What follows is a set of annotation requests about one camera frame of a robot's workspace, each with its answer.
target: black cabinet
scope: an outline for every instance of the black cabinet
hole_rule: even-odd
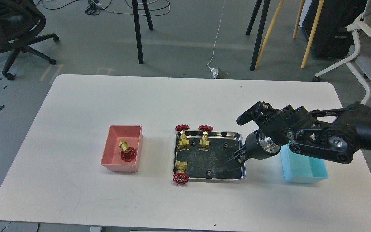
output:
[[[325,0],[313,39],[311,53],[315,58],[344,58],[353,45],[352,33],[346,26],[365,10],[367,0]],[[309,36],[319,0],[313,0],[303,22]]]

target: metal tray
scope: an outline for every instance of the metal tray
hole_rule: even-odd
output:
[[[243,145],[243,138],[236,132],[208,132],[210,141],[209,151],[199,150],[199,143],[202,131],[186,130],[185,135],[190,140],[189,150],[180,150],[180,132],[176,134],[174,148],[174,168],[173,173],[177,172],[175,167],[177,161],[187,161],[187,171],[190,181],[218,181],[218,180],[238,180],[246,177],[246,166],[241,169],[228,171],[224,163],[233,156]]]

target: gray floor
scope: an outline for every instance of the gray floor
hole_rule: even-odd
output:
[[[45,3],[47,7],[63,4],[64,1],[59,0]],[[165,4],[164,0],[159,0],[150,8],[156,9]],[[257,27],[254,26],[250,36],[246,36],[245,31],[253,5],[253,1],[249,0],[227,0],[225,3],[215,54],[210,64],[220,67],[226,73],[225,78],[310,81],[316,72],[335,62],[310,58],[306,68],[300,68],[307,41],[301,31],[297,39],[291,38],[298,3],[287,1],[259,68],[250,71]],[[146,20],[141,17],[145,63],[138,65],[132,16],[108,12],[88,16],[84,14],[87,7],[84,0],[59,10],[46,10],[39,5],[47,18],[43,34],[56,33],[61,41],[44,41],[33,47],[55,58],[57,65],[50,66],[45,60],[28,53],[20,54],[10,70],[17,74],[16,79],[0,80],[0,106],[4,106],[0,111],[0,185],[58,74],[211,78],[206,64],[212,57],[222,6],[223,1],[219,0],[172,0],[169,14],[153,17],[154,31],[147,29]],[[272,1],[266,26],[276,6],[277,1]],[[131,9],[124,1],[114,0],[109,10],[129,13]],[[0,72],[6,58],[7,54],[0,54]],[[360,101],[364,96],[363,88],[345,66],[323,75],[322,79],[335,87],[344,106]],[[285,94],[296,94],[296,90],[287,89]],[[267,101],[267,96],[253,100],[253,103],[263,100]],[[371,152],[364,152],[364,155],[371,170]],[[0,222],[0,230],[7,224]],[[5,231],[25,232],[35,231],[36,228],[35,223],[12,223]],[[89,230],[89,226],[48,224],[42,224],[40,228],[40,232]]]

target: table leg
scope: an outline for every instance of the table leg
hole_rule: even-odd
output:
[[[137,52],[138,52],[138,63],[143,64],[143,46],[141,44],[141,31],[140,31],[140,17],[138,15],[138,2],[137,0],[132,0],[133,4],[133,15],[134,15],[134,27],[135,27],[135,37],[137,40]]]
[[[304,7],[304,2],[305,1],[306,0],[301,0],[301,2],[300,2],[299,13],[297,14],[296,24],[294,25],[293,39],[295,39],[297,37],[297,28],[299,28],[299,22],[300,22],[301,12],[303,11],[303,7]]]
[[[154,28],[153,28],[153,22],[151,21],[150,9],[148,9],[147,0],[143,0],[143,6],[144,6],[144,11],[146,12],[148,27],[152,31]]]
[[[273,15],[273,18],[271,20],[270,26],[268,27],[267,33],[265,34],[264,41],[262,44],[262,48],[259,53],[259,57],[257,58],[256,62],[256,68],[259,66],[260,59],[262,58],[262,53],[264,52],[265,46],[267,45],[268,38],[270,37],[271,31],[274,28],[274,24],[276,23],[277,17],[280,14],[280,9],[283,6],[284,0],[280,0],[279,5],[277,6],[276,12]]]
[[[270,0],[265,0],[264,5],[263,5],[263,9],[262,9],[262,17],[260,18],[259,30],[257,31],[256,43],[254,45],[252,64],[250,65],[250,70],[251,71],[254,71],[254,65],[255,65],[255,63],[257,61],[257,57],[259,55],[260,43],[262,42],[262,33],[264,31],[264,24],[265,24],[265,20],[267,18],[267,12],[268,12],[269,5],[270,5]]]
[[[262,4],[262,0],[256,1],[256,5],[254,6],[252,17],[250,18],[249,26],[247,27],[246,35],[250,35],[250,32],[252,31],[253,24],[256,19],[257,13],[259,13],[261,4]]]
[[[317,12],[316,12],[315,20],[313,22],[312,31],[310,32],[309,42],[307,43],[306,52],[304,53],[303,62],[301,63],[301,68],[302,69],[306,66],[306,62],[307,62],[307,59],[309,57],[310,49],[311,49],[312,43],[313,43],[313,38],[314,38],[314,35],[315,35],[315,32],[316,32],[317,24],[319,22],[321,9],[323,8],[323,3],[324,3],[324,0],[319,0],[319,5],[317,7]]]

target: chair armrest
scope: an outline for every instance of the chair armrest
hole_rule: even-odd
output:
[[[362,29],[371,38],[371,27],[363,21],[354,21],[353,24],[347,26],[347,31],[356,31]]]

